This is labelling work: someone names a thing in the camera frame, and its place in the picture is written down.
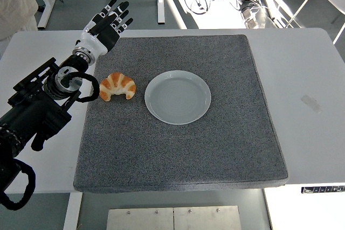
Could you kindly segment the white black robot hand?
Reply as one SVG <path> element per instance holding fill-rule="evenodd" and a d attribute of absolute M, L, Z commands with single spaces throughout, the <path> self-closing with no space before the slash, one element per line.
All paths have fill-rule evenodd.
<path fill-rule="evenodd" d="M 74 54 L 85 55 L 91 61 L 108 53 L 120 39 L 121 34 L 133 22 L 128 18 L 129 2 L 111 0 L 84 27 L 80 39 L 76 42 Z"/>

